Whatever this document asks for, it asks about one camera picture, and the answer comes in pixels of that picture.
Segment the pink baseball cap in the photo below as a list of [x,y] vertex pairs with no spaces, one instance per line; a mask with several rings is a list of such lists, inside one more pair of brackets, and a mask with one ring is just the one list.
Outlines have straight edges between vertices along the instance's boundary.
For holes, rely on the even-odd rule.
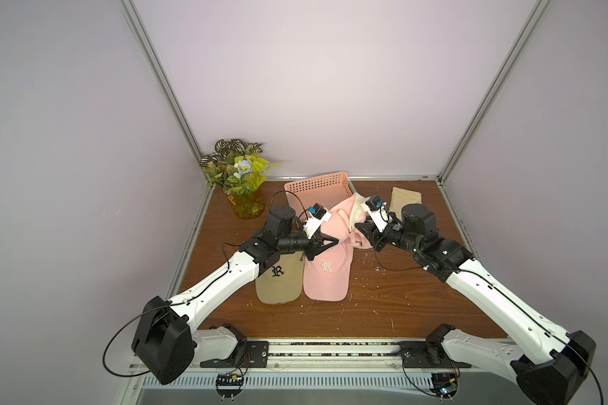
[[348,239],[305,261],[303,291],[311,300],[338,302],[348,294],[354,247]]

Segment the beige baseball cap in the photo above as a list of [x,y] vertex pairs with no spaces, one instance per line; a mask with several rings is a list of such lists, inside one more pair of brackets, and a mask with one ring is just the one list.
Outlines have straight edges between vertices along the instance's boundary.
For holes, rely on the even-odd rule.
[[258,299],[267,305],[282,305],[302,293],[305,260],[302,253],[284,254],[255,280]]

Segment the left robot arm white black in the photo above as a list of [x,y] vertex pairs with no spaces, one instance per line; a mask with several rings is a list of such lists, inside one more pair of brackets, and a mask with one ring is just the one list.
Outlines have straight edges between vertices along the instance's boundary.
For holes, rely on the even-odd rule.
[[312,260],[338,244],[321,231],[332,215],[320,205],[300,223],[296,212],[281,206],[269,212],[262,228],[244,241],[226,263],[193,287],[163,300],[148,301],[140,316],[132,349],[160,384],[179,378],[191,364],[243,360],[245,341],[230,325],[203,330],[203,321],[240,288],[275,265],[284,254],[301,252]]

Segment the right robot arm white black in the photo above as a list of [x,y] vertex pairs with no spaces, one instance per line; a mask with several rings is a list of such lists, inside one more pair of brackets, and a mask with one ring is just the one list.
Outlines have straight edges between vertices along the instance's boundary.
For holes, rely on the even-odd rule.
[[457,241],[440,236],[435,214],[408,204],[396,217],[374,196],[361,204],[366,218],[356,229],[376,251],[394,246],[412,254],[427,273],[482,310],[510,341],[482,339],[449,325],[428,341],[448,359],[466,363],[515,383],[535,404],[567,404],[591,375],[596,342],[585,332],[569,332],[518,298]]

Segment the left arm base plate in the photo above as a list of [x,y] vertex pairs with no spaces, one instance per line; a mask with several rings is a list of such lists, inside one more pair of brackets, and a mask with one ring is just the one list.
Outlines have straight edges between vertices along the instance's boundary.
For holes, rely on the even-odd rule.
[[266,368],[270,343],[268,341],[243,341],[226,359],[201,362],[201,368]]

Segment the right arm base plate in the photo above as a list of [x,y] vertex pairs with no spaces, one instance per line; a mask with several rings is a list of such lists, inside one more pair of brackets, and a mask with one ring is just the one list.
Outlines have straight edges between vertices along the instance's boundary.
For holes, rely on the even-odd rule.
[[471,364],[450,359],[444,349],[437,344],[425,341],[399,342],[398,355],[405,368],[417,369],[449,369],[457,366],[459,369],[470,369]]

